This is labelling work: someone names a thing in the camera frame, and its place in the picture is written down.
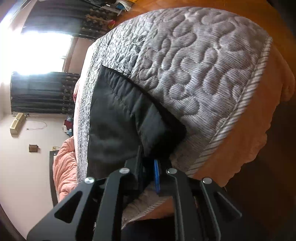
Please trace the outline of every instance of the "dark curtain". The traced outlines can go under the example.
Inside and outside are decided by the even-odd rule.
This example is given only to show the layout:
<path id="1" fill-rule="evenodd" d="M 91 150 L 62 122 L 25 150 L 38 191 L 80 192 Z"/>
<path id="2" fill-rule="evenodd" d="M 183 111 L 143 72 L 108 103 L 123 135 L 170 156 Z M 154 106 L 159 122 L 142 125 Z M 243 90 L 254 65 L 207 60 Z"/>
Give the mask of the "dark curtain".
<path id="1" fill-rule="evenodd" d="M 11 111 L 24 113 L 74 113 L 73 92 L 79 74 L 50 72 L 48 74 L 11 77 Z"/>
<path id="2" fill-rule="evenodd" d="M 110 31 L 116 13 L 78 0 L 37 1 L 22 32 L 58 32 L 96 40 Z"/>

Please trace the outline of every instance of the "quilted blanket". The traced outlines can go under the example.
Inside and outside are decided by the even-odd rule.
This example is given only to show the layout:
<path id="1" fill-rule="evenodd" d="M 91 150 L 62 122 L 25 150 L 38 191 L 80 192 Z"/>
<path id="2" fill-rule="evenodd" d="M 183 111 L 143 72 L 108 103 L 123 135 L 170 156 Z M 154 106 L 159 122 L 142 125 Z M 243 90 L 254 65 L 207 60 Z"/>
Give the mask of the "quilted blanket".
<path id="1" fill-rule="evenodd" d="M 87 170 L 91 97 L 101 65 L 129 77 L 174 114 L 187 136 L 170 159 L 193 175 L 244 112 L 263 74 L 272 38 L 234 13 L 161 9 L 125 21 L 94 44 L 78 120 L 77 178 Z M 123 224 L 165 201 L 153 185 L 124 210 Z"/>

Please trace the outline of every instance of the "pink fluffy blanket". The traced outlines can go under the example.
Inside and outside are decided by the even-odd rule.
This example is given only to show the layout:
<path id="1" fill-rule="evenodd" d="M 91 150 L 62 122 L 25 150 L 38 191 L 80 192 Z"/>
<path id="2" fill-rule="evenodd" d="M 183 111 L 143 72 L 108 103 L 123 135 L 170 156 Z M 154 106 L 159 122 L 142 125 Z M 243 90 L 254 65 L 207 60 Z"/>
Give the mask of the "pink fluffy blanket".
<path id="1" fill-rule="evenodd" d="M 75 158 L 74 138 L 64 141 L 52 166 L 54 185 L 61 201 L 76 186 L 77 162 Z"/>

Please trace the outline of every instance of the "bed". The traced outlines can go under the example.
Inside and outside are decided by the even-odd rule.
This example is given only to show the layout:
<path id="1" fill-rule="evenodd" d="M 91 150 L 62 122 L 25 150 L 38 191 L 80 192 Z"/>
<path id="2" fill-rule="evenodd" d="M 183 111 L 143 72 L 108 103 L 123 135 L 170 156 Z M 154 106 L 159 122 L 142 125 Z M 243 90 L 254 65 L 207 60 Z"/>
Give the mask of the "bed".
<path id="1" fill-rule="evenodd" d="M 276 106 L 295 88 L 272 38 L 249 19 L 184 7 L 127 20 L 87 51 L 74 91 L 71 166 L 76 169 L 65 182 L 67 192 L 86 177 L 90 103 L 101 65 L 130 78 L 186 126 L 186 138 L 170 156 L 172 165 L 220 186 L 255 159 Z M 61 159 L 54 165 L 63 165 Z M 124 210 L 122 224 L 172 213 L 172 200 L 159 198 L 151 184 Z"/>

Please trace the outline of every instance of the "wooden floor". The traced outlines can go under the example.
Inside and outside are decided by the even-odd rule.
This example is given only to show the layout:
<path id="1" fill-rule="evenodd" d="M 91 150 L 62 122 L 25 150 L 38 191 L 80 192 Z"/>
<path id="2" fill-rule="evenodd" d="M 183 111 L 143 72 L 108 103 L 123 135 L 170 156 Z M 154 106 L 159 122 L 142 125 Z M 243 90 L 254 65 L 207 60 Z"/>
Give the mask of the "wooden floor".
<path id="1" fill-rule="evenodd" d="M 273 37 L 296 76 L 296 40 L 266 0 L 138 0 L 117 24 L 139 14 L 184 6 L 213 7 L 247 17 Z M 276 109 L 268 141 L 255 161 L 242 167 L 227 184 L 238 204 L 272 233 L 285 221 L 296 200 L 296 96 Z"/>

